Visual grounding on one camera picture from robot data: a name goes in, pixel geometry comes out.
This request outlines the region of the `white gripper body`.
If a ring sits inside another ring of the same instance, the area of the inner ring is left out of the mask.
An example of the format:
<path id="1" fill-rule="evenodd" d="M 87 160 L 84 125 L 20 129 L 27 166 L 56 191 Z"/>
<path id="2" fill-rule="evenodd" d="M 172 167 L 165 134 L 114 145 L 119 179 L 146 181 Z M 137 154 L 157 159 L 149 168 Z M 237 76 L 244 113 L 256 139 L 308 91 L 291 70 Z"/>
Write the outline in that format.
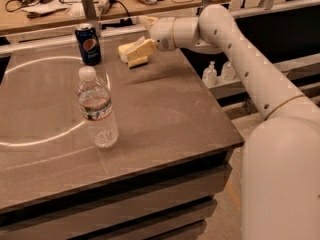
<path id="1" fill-rule="evenodd" d="M 174 17 L 160 18 L 150 29 L 150 37 L 161 51 L 172 51 L 176 48 L 173 40 L 174 21 Z"/>

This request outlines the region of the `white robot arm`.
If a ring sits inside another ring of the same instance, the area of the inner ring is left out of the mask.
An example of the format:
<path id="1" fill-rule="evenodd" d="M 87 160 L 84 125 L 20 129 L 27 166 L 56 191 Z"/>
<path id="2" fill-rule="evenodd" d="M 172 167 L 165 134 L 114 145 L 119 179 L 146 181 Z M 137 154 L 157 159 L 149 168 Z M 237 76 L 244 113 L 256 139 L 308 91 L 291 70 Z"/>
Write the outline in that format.
<path id="1" fill-rule="evenodd" d="M 243 35 L 221 5 L 209 5 L 197 17 L 139 21 L 150 37 L 129 58 L 176 48 L 221 51 L 264 120 L 243 150 L 241 239 L 320 240 L 320 108 Z"/>

